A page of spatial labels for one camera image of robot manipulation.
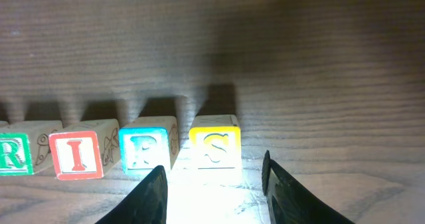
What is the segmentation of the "red I block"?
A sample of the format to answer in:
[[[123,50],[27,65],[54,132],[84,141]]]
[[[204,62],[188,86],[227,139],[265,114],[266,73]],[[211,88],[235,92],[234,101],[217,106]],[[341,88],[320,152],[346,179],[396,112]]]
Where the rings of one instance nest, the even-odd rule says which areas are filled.
[[[48,137],[56,177],[61,181],[100,179],[120,160],[116,119],[87,120]]]

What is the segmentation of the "yellow S block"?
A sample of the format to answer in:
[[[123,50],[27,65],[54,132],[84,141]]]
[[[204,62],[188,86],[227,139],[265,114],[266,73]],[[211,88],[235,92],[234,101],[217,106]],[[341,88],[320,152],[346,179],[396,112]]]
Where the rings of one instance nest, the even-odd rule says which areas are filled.
[[[196,116],[189,140],[198,169],[233,169],[242,165],[241,129],[234,114]]]

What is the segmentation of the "blue P block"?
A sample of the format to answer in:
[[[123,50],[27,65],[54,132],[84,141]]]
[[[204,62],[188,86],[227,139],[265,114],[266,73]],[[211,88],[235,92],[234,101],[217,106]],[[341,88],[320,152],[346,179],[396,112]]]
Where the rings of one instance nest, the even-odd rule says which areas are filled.
[[[179,155],[177,119],[144,116],[119,131],[122,169],[126,175],[145,175],[156,166],[173,169]]]

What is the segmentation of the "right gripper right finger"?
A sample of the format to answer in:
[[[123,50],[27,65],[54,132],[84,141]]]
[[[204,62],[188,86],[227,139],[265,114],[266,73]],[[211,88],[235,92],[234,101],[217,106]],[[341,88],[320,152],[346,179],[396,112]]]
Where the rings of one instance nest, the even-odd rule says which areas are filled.
[[[271,223],[353,224],[272,160],[269,151],[265,153],[262,164],[262,190],[267,199]]]

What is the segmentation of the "red U block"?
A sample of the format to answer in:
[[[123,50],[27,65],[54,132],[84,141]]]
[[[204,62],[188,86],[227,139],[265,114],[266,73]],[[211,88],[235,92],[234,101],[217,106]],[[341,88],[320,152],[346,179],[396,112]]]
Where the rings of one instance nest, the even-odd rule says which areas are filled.
[[[0,121],[0,127],[5,127],[5,126],[8,126],[8,125],[9,125],[8,122],[6,122],[6,121]]]

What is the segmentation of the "green R block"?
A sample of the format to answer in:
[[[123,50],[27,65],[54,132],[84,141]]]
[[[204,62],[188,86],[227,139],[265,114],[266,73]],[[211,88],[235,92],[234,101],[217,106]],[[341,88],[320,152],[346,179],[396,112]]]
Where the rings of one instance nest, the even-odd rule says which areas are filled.
[[[24,121],[1,128],[1,175],[34,175],[53,166],[49,135],[60,120]]]

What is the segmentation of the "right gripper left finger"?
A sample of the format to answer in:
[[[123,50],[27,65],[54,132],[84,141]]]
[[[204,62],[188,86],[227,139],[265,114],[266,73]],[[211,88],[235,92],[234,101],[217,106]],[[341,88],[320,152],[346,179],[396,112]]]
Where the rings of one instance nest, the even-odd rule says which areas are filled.
[[[96,224],[166,224],[167,197],[165,168],[157,166]]]

